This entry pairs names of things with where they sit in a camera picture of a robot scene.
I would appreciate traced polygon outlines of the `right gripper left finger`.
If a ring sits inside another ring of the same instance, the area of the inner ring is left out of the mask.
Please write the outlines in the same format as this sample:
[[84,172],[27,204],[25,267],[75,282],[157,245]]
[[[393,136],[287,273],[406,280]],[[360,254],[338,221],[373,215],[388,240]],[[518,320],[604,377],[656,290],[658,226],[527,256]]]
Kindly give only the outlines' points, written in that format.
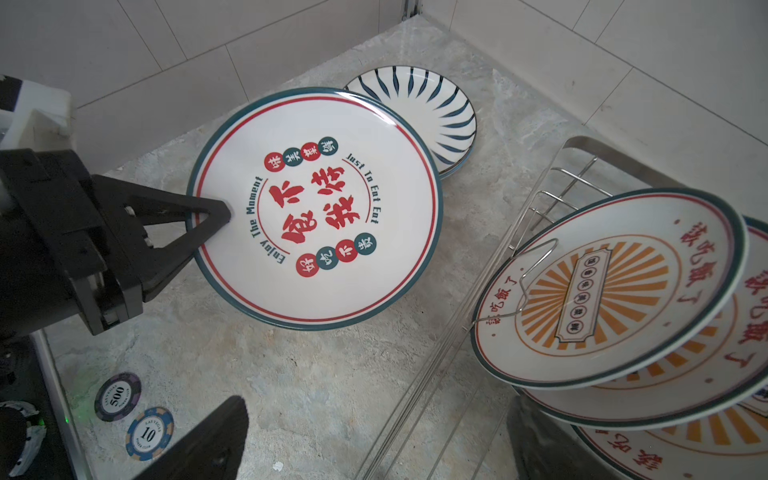
[[231,396],[144,469],[140,479],[235,479],[249,427],[245,400]]

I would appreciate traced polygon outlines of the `blue striped white plate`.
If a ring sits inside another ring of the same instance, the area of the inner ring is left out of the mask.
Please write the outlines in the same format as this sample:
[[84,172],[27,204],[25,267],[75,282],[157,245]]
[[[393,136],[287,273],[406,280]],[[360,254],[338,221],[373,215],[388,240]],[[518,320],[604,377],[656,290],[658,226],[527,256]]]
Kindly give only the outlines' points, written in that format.
[[344,89],[406,120],[429,148],[442,179],[469,158],[478,130],[476,112],[464,91],[447,77],[421,67],[391,65],[354,77]]

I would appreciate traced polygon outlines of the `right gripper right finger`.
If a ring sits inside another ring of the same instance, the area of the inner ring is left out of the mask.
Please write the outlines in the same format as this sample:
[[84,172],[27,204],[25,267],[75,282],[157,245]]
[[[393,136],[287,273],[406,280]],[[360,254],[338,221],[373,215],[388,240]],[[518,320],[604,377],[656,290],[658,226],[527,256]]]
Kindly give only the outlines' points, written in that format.
[[624,479],[522,394],[511,401],[506,428],[519,479]]

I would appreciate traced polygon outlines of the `red text white plate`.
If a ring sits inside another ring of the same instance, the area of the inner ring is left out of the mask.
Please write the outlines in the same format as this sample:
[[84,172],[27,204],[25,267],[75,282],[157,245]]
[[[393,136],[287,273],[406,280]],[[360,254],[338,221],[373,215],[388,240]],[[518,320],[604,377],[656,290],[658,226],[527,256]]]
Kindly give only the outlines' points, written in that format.
[[443,216],[433,156],[413,127],[328,87],[237,111],[199,153],[187,192],[231,213],[195,254],[211,287],[292,330],[351,326],[396,302],[426,270]]

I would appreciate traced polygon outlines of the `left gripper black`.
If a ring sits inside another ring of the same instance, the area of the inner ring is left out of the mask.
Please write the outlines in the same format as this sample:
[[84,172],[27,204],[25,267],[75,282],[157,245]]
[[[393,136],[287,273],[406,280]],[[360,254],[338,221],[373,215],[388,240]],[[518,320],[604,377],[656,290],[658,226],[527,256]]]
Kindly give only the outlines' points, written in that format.
[[[140,281],[117,236],[199,223],[140,258]],[[231,220],[225,202],[90,175],[71,150],[1,154],[1,338],[73,315],[97,335],[139,316]]]

